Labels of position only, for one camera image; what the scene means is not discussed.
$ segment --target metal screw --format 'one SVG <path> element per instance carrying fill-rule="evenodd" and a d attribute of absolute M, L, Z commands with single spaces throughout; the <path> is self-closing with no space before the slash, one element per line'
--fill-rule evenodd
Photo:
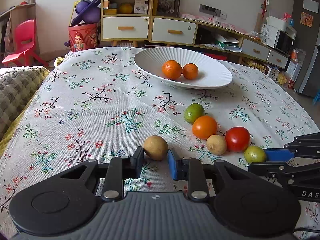
<path fill-rule="evenodd" d="M 108 190 L 108 191 L 103 193 L 103 196 L 105 198 L 116 198 L 116 197 L 119 196 L 119 192 L 117 192 L 115 190 Z"/>
<path fill-rule="evenodd" d="M 160 196 L 156 194 L 156 195 L 152 195 L 151 198 L 153 198 L 153 199 L 159 199 Z"/>
<path fill-rule="evenodd" d="M 203 198 L 207 197 L 207 193 L 205 193 L 202 190 L 196 190 L 191 193 L 191 196 L 196 199 L 203 199 Z"/>

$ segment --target purple ball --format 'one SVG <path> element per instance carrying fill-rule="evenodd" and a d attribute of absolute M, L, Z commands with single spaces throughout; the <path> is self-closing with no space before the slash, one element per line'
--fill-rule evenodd
<path fill-rule="evenodd" d="M 75 8 L 75 11 L 77 14 L 81 13 L 83 11 L 84 8 L 86 8 L 89 3 L 91 3 L 91 1 L 89 0 L 82 0 L 80 1 L 77 5 L 76 5 L 76 8 Z"/>
<path fill-rule="evenodd" d="M 82 15 L 82 19 L 86 24 L 97 23 L 98 21 L 100 21 L 100 15 L 100 8 L 95 6 L 85 11 Z"/>

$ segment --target white bowl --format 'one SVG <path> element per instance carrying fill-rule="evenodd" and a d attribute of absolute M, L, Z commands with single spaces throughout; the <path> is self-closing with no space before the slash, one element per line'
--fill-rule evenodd
<path fill-rule="evenodd" d="M 199 75 L 189 80 L 181 75 L 170 80 L 162 72 L 162 65 L 168 60 L 176 60 L 182 67 L 185 64 L 196 64 Z M 163 82 L 187 88 L 214 89 L 224 87 L 232 82 L 231 72 L 217 60 L 204 54 L 180 48 L 159 47 L 139 51 L 134 56 L 135 65 L 144 73 Z"/>

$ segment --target red plastic chair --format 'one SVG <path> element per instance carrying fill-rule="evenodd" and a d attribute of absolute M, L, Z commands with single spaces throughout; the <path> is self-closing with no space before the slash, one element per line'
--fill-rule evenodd
<path fill-rule="evenodd" d="M 14 29 L 14 39 L 17 44 L 17 51 L 14 54 L 10 54 L 2 61 L 7 66 L 9 62 L 15 63 L 17 66 L 29 66 L 29 57 L 34 57 L 37 61 L 42 63 L 44 66 L 49 66 L 47 62 L 42 60 L 35 52 L 36 48 L 36 21 L 28 20 L 19 24 Z"/>

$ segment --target tangerine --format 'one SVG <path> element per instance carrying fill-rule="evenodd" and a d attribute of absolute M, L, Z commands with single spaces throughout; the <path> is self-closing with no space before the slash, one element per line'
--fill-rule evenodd
<path fill-rule="evenodd" d="M 182 75 L 186 79 L 195 79 L 198 76 L 198 73 L 199 73 L 198 67 L 193 63 L 184 65 L 182 69 Z"/>
<path fill-rule="evenodd" d="M 168 60 L 162 65 L 162 72 L 167 78 L 175 80 L 181 76 L 182 67 L 175 60 Z"/>
<path fill-rule="evenodd" d="M 202 140 L 207 140 L 211 135 L 217 132 L 217 122 L 208 115 L 199 117 L 192 126 L 193 134 Z"/>

